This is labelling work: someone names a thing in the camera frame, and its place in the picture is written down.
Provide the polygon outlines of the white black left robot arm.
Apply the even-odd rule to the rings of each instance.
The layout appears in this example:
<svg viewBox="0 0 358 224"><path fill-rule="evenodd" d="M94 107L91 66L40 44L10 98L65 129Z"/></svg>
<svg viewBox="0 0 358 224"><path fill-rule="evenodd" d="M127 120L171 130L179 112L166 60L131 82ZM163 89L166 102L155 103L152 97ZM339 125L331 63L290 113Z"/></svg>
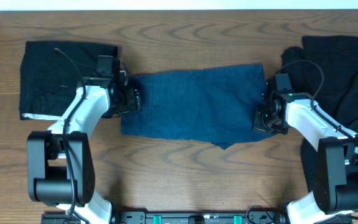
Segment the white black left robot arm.
<svg viewBox="0 0 358 224"><path fill-rule="evenodd" d="M42 223L119 223L113 204L95 189L90 137L101 118L141 109L140 91L113 78L82 78L63 115L27 138L29 197L62 210Z"/></svg>

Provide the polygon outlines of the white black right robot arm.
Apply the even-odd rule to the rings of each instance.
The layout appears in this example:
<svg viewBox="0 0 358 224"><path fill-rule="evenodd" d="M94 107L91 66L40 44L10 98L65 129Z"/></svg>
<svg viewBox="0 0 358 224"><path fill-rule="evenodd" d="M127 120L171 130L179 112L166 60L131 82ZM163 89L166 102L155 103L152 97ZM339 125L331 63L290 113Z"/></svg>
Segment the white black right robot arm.
<svg viewBox="0 0 358 224"><path fill-rule="evenodd" d="M321 109L308 93L266 93L253 129L286 134L295 128L317 152L313 190L285 209L285 223L329 223L358 220L358 133Z"/></svg>

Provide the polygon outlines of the dark blue shorts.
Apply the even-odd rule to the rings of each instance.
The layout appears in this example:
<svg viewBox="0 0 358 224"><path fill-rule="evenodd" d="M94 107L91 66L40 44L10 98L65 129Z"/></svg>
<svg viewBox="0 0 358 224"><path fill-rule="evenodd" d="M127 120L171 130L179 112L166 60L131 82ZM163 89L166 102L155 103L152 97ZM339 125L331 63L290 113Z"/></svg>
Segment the dark blue shorts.
<svg viewBox="0 0 358 224"><path fill-rule="evenodd" d="M263 104L261 64L139 75L141 110L121 117L123 135L210 142L222 149L258 142L269 133L254 131Z"/></svg>

